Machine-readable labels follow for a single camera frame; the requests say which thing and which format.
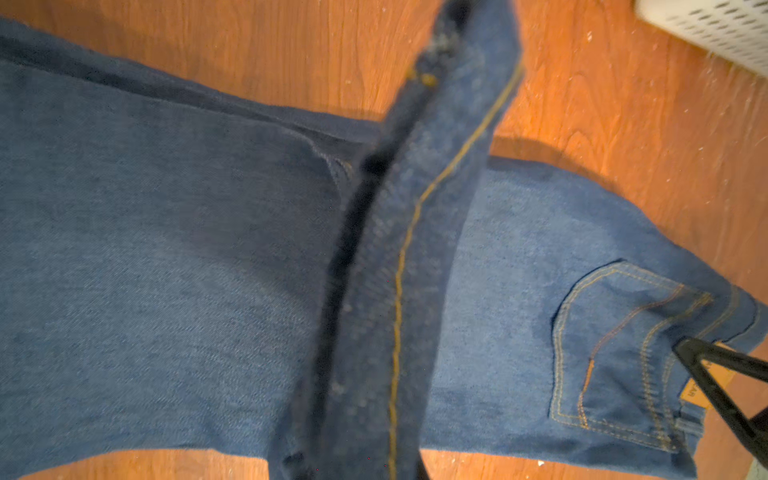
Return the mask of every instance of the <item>wooden floor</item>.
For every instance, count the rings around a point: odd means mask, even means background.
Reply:
[[[381,118],[439,0],[3,0],[0,15],[227,93]],[[639,22],[629,0],[518,2],[528,77],[494,152],[547,161],[638,205],[673,241],[768,302],[768,82]],[[768,357],[768,347],[760,348]],[[737,377],[749,409],[768,404]],[[535,460],[426,452],[435,480],[613,479]],[[750,457],[716,416],[700,478]],[[121,452],[28,480],[266,479],[259,460]]]

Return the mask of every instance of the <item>perforated plastic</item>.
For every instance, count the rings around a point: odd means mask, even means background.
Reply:
[[[768,0],[637,0],[637,15],[768,77]]]

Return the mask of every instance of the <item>jeans back pocket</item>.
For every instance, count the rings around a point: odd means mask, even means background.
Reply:
[[[675,327],[713,302],[706,292],[631,263],[581,279],[554,320],[550,417],[574,427],[677,450],[664,405],[665,362]]]

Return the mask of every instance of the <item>jeans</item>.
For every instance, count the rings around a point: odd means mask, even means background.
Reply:
[[[362,435],[371,477],[390,475],[400,242],[421,189],[514,72],[514,24],[484,5],[460,32],[498,60],[472,67],[483,93],[450,94],[473,88],[460,54],[429,64],[445,83],[397,150],[349,265],[348,313],[364,316],[340,317],[333,365],[355,368],[333,372],[326,441],[313,445],[331,462],[323,449]],[[481,25],[491,37],[509,27],[508,41],[484,43]],[[139,448],[270,457],[282,475],[309,444],[301,393],[333,239],[360,160],[393,124],[380,134],[254,104],[5,21],[0,105],[0,478]],[[749,351],[765,306],[589,180],[533,162],[483,167],[494,120],[412,229],[399,425],[414,435],[423,417],[425,448],[693,478],[703,410],[680,401],[687,374],[670,346],[699,336]],[[353,364],[366,354],[370,410],[366,367]],[[370,430],[357,422],[367,412]],[[415,455],[403,441],[401,478]]]

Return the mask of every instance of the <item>orange stitching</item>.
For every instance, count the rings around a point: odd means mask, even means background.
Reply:
[[[641,370],[643,373],[643,397],[645,398],[645,405],[648,408],[648,412],[650,413],[651,418],[654,420],[654,426],[656,427],[656,432],[659,435],[659,439],[663,439],[662,441],[666,445],[668,442],[668,435],[667,433],[662,429],[661,422],[659,420],[658,415],[656,415],[656,412],[654,411],[654,401],[650,393],[650,373],[648,372],[648,355],[646,353],[646,350],[648,348],[648,345],[650,344],[651,339],[653,336],[658,332],[660,329],[664,328],[665,326],[669,325],[670,323],[678,320],[683,319],[687,316],[689,316],[691,313],[693,313],[695,310],[697,310],[700,306],[706,305],[707,303],[712,301],[712,296],[709,293],[703,293],[699,296],[696,300],[694,300],[693,303],[688,307],[688,309],[684,312],[682,312],[679,315],[670,316],[666,319],[660,321],[659,323],[654,326],[648,332],[648,334],[645,336],[645,341],[643,341],[643,348],[640,350],[640,361],[641,361]]]
[[[702,338],[704,335],[707,335],[709,332],[717,328],[719,325],[722,325],[723,323],[725,323],[726,320],[728,320],[731,316],[733,316],[733,312],[735,312],[738,307],[739,307],[739,292],[736,286],[731,283],[730,301],[728,302],[728,307],[725,309],[725,311],[723,311],[723,313],[719,317],[717,317],[717,319],[714,322],[712,322],[712,324],[710,324],[707,328],[699,332],[696,335],[696,338]],[[672,375],[673,366],[674,366],[674,354],[670,353],[667,356],[666,362],[664,363],[664,375],[662,376],[664,387],[661,390],[661,395],[662,395],[661,398],[664,404],[664,419],[667,420],[667,424],[669,424],[670,429],[672,430],[674,430],[674,418],[672,416],[672,409],[667,403],[667,390],[669,390],[669,380]]]
[[[566,419],[576,419],[576,420],[579,420],[578,415],[566,415],[566,414],[562,413],[562,414],[558,414],[558,416],[566,418]],[[611,427],[611,428],[616,429],[616,430],[624,430],[626,432],[636,433],[638,435],[642,435],[642,436],[648,437],[649,439],[654,439],[654,440],[660,441],[660,439],[656,435],[651,435],[650,433],[641,432],[640,430],[633,430],[633,429],[628,429],[627,427],[622,427],[622,426],[619,426],[619,425],[614,425],[613,423],[605,422],[604,420],[589,419],[589,425],[587,425],[587,427],[592,425],[593,423],[600,423],[602,425],[606,425],[606,426]],[[579,422],[568,421],[568,424],[580,427],[581,426],[581,421],[579,421]]]
[[[429,88],[437,87],[438,84],[437,77],[431,73],[422,73],[419,77],[419,80],[421,80],[425,87]]]
[[[563,314],[563,320],[560,322],[560,325],[558,326],[558,333],[557,336],[554,338],[554,350],[555,350],[555,357],[556,357],[556,364],[555,364],[555,370],[554,370],[554,398],[552,399],[553,406],[555,403],[557,403],[557,413],[558,415],[561,415],[561,399],[563,394],[563,332],[565,330],[565,323],[566,320],[568,320],[568,314],[571,312],[571,304],[576,300],[576,297],[579,296],[579,294],[584,291],[585,288],[587,288],[590,285],[594,285],[599,279],[605,278],[606,276],[613,275],[616,273],[618,269],[613,266],[609,267],[608,270],[601,272],[600,270],[592,273],[591,276],[594,278],[590,279],[588,276],[584,280],[582,280],[582,284],[574,290],[574,292],[571,294],[571,298],[565,301],[561,307],[561,312]]]
[[[606,271],[598,270],[598,271],[592,273],[591,275],[592,276],[596,276],[595,278],[590,279],[590,277],[587,276],[586,278],[584,278],[581,281],[581,285],[578,286],[576,288],[576,290],[573,291],[573,293],[571,293],[571,297],[565,303],[563,303],[563,305],[561,307],[561,314],[563,315],[563,320],[562,320],[562,322],[560,324],[560,327],[558,329],[558,334],[555,337],[555,342],[554,342],[557,362],[556,362],[555,371],[554,371],[555,391],[554,391],[554,398],[552,399],[553,400],[553,402],[552,402],[553,406],[551,408],[554,410],[553,407],[554,407],[554,404],[555,404],[555,399],[557,399],[557,406],[558,406],[557,407],[557,414],[558,415],[562,415],[562,413],[561,413],[562,412],[562,410],[561,410],[561,399],[562,399],[562,393],[563,393],[563,378],[564,378],[564,372],[563,372],[563,369],[564,369],[564,367],[563,367],[563,356],[564,356],[564,354],[563,354],[563,342],[562,342],[562,340],[563,340],[563,332],[565,330],[565,323],[568,320],[568,314],[570,313],[571,304],[576,300],[576,298],[581,294],[581,292],[584,291],[584,289],[587,288],[588,286],[591,286],[591,285],[595,284],[599,279],[605,278],[606,276],[613,275],[614,273],[621,273],[623,275],[630,276],[632,278],[635,278],[635,279],[642,280],[644,282],[650,283],[651,285],[656,285],[656,286],[662,287],[662,288],[667,289],[667,290],[672,290],[672,288],[667,286],[667,285],[662,285],[660,283],[653,282],[653,281],[648,280],[646,278],[643,278],[643,277],[640,277],[640,276],[635,276],[635,275],[632,275],[631,273],[627,273],[627,272],[624,272],[622,270],[619,270],[620,266],[627,267],[627,268],[633,268],[635,270],[640,270],[643,273],[645,273],[645,274],[647,274],[649,276],[652,276],[654,278],[663,279],[663,280],[666,280],[666,281],[668,281],[670,283],[674,283],[674,282],[672,282],[672,280],[665,279],[662,276],[658,276],[655,273],[650,272],[648,270],[643,270],[640,267],[632,265],[630,263],[621,263],[621,264],[618,264],[618,265],[614,264],[613,266],[606,267],[609,270],[606,270]],[[682,285],[681,283],[677,283],[677,287],[679,288],[680,286],[682,286],[685,290],[689,290],[689,288],[687,286]]]
[[[589,382],[592,377],[592,369],[594,368],[594,358],[598,354],[601,348],[603,348],[603,345],[610,342],[618,333],[624,329],[625,326],[629,324],[629,322],[638,315],[638,313],[643,312],[645,310],[650,310],[652,308],[656,308],[658,306],[662,306],[665,303],[669,303],[672,300],[676,299],[680,293],[683,291],[683,285],[679,285],[675,291],[672,292],[669,297],[667,297],[664,300],[659,300],[657,302],[648,303],[647,305],[639,306],[638,308],[632,310],[629,315],[624,317],[624,320],[621,321],[618,325],[616,325],[610,332],[606,333],[603,338],[600,339],[597,345],[594,346],[592,349],[592,353],[589,356],[589,367],[587,369],[587,378],[584,380],[584,386],[581,388],[581,393],[578,396],[578,411],[579,411],[579,417],[581,418],[581,422],[584,425],[587,425],[587,414],[584,412],[584,395],[587,393],[587,388],[589,387]]]
[[[618,435],[615,432],[609,432],[609,431],[603,430],[603,429],[596,429],[595,427],[591,427],[591,426],[584,427],[584,426],[579,425],[579,424],[563,422],[562,420],[558,420],[558,419],[553,419],[553,420],[555,420],[558,423],[562,423],[563,425],[580,426],[580,427],[582,427],[585,430],[590,430],[592,432],[597,432],[597,433],[604,433],[606,435],[610,435],[612,437],[616,437],[617,439],[628,440],[629,442],[639,443],[640,445],[645,445],[647,447],[651,447],[651,448],[654,448],[654,449],[664,450],[665,452],[675,452],[675,450],[665,448],[662,445],[659,445],[659,444],[656,444],[656,443],[651,443],[651,442],[646,442],[646,441],[640,440],[640,439],[634,439],[632,437],[627,437],[625,435]]]
[[[402,247],[400,247],[400,253],[398,258],[397,273],[395,274],[395,325],[394,336],[395,342],[392,348],[392,382],[389,391],[389,478],[390,480],[397,479],[397,387],[400,381],[400,327],[402,326],[402,275],[406,271],[406,254],[408,248],[411,246],[413,240],[413,230],[416,224],[419,222],[419,218],[422,214],[422,205],[429,198],[437,186],[453,173],[459,162],[462,161],[464,156],[469,152],[469,149],[480,138],[482,134],[488,129],[493,117],[502,109],[504,103],[506,103],[509,95],[515,89],[515,86],[520,83],[523,75],[522,64],[518,64],[515,67],[515,72],[509,79],[509,82],[504,87],[504,90],[496,98],[496,101],[483,117],[480,125],[472,132],[472,135],[464,142],[461,149],[451,160],[451,162],[443,169],[442,172],[427,186],[427,188],[419,196],[416,204],[413,208],[413,217],[411,223],[406,230],[406,238],[403,240]]]

